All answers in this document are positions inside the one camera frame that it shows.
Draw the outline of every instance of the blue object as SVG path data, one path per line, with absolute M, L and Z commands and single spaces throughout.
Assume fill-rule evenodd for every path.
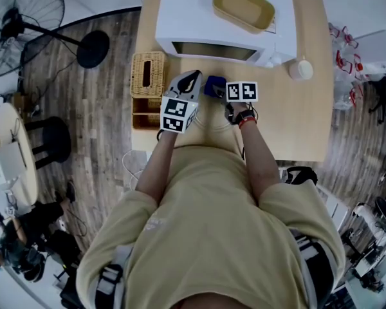
M 223 89 L 223 94 L 217 92 L 217 88 Z M 221 98 L 226 93 L 226 79 L 223 77 L 216 77 L 209 75 L 205 84 L 205 95 L 215 98 Z

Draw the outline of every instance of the white mug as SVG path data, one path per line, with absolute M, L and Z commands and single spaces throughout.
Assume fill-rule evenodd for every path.
M 313 76 L 313 67 L 307 60 L 295 61 L 289 68 L 293 80 L 308 80 Z

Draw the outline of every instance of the red wristband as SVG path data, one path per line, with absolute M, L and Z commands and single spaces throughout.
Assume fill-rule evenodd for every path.
M 257 124 L 255 117 L 246 117 L 246 118 L 243 118 L 242 121 L 240 121 L 239 129 L 242 128 L 243 124 L 246 123 L 247 121 L 254 121 Z

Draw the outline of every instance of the black fan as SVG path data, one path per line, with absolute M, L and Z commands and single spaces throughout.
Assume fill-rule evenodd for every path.
M 32 60 L 52 37 L 77 45 L 83 68 L 99 65 L 109 51 L 108 35 L 93 31 L 81 41 L 60 35 L 63 16 L 64 0 L 0 0 L 0 76 Z

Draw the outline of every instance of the table top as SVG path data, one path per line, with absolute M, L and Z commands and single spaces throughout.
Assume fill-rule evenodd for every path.
M 160 0 L 144 0 L 136 53 L 162 50 L 154 39 Z M 257 81 L 257 123 L 276 160 L 323 161 L 326 156 L 333 108 L 331 40 L 323 0 L 293 0 L 297 29 L 297 56 L 314 69 L 310 80 L 290 78 L 287 62 L 273 69 L 212 59 L 169 56 L 166 87 L 176 75 L 200 70 L 203 78 L 219 75 L 228 81 Z M 132 148 L 152 151 L 157 131 L 132 129 Z
M 37 201 L 39 192 L 35 158 L 32 153 L 32 148 L 30 147 L 30 141 L 28 139 L 26 128 L 24 128 L 22 118 L 10 103 L 4 103 L 0 105 L 1 145 L 12 142 L 10 130 L 17 133 L 16 138 L 20 145 L 24 163 L 26 164 L 26 172 L 20 175 L 19 179 L 14 183 L 12 192 L 17 201 L 30 206 Z

